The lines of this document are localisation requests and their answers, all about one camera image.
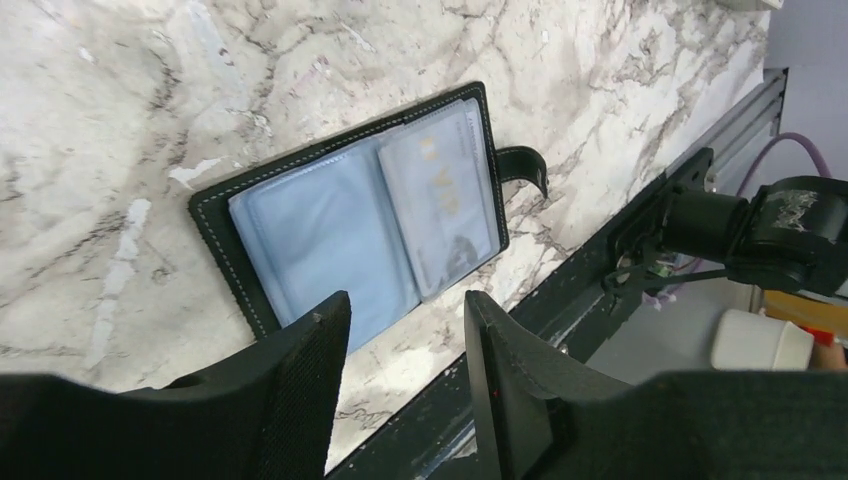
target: card holder wallet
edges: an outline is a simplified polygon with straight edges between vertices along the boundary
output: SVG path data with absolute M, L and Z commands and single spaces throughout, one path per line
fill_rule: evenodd
M 257 338 L 338 290 L 355 351 L 509 245 L 500 183 L 547 197 L 544 159 L 495 151 L 473 82 L 193 195 L 189 211 Z

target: marble surface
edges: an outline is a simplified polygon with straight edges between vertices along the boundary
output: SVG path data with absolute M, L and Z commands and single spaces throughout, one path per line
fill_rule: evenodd
M 328 467 L 761 79 L 768 16 L 712 0 L 0 1 L 0 370 L 160 387 L 253 340 L 186 211 L 266 157 L 486 83 L 512 245 L 348 359 Z

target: wire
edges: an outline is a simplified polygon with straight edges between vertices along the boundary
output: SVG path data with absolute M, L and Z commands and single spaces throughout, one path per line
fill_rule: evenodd
M 833 173 L 831 173 L 830 167 L 828 167 L 827 162 L 824 160 L 824 157 L 822 157 L 821 152 L 812 140 L 805 137 L 804 135 L 801 135 L 800 133 L 778 133 L 774 136 L 774 138 L 769 140 L 769 142 L 765 145 L 765 147 L 763 147 L 762 150 L 760 150 L 760 153 L 757 155 L 757 158 L 754 159 L 754 163 L 752 163 L 751 167 L 748 168 L 748 173 L 745 174 L 745 178 L 742 179 L 742 184 L 739 185 L 739 190 L 736 192 L 737 197 L 742 196 L 742 193 L 745 191 L 745 188 L 748 187 L 748 184 L 754 177 L 754 173 L 756 173 L 757 169 L 760 168 L 760 164 L 763 162 L 763 159 L 766 158 L 766 155 L 768 155 L 768 153 L 771 151 L 772 148 L 774 148 L 775 145 L 782 142 L 783 140 L 793 140 L 800 144 L 804 148 L 804 150 L 807 151 L 807 155 L 810 156 L 810 160 L 813 161 L 813 165 L 816 167 L 816 171 L 818 172 L 819 176 L 824 178 L 833 178 Z M 687 262 L 685 265 L 679 267 L 679 269 L 675 269 L 674 271 L 681 271 L 691 265 L 691 272 L 694 273 L 697 272 L 698 269 L 701 267 L 702 262 L 703 259 L 696 258 Z M 674 295 L 676 292 L 680 291 L 680 289 L 683 288 L 684 285 L 686 284 L 679 283 L 673 285 L 672 287 L 665 290 L 665 294 L 667 296 Z

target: orange object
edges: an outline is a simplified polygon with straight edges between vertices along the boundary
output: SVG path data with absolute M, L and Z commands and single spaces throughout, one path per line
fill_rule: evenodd
M 802 327 L 848 337 L 848 308 L 816 302 L 783 292 L 767 290 L 766 315 L 790 321 Z

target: wallet strap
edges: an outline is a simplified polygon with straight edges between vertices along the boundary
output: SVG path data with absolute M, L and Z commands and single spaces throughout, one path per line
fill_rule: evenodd
M 548 198 L 548 168 L 542 155 L 530 147 L 506 147 L 495 151 L 501 183 L 527 180 Z

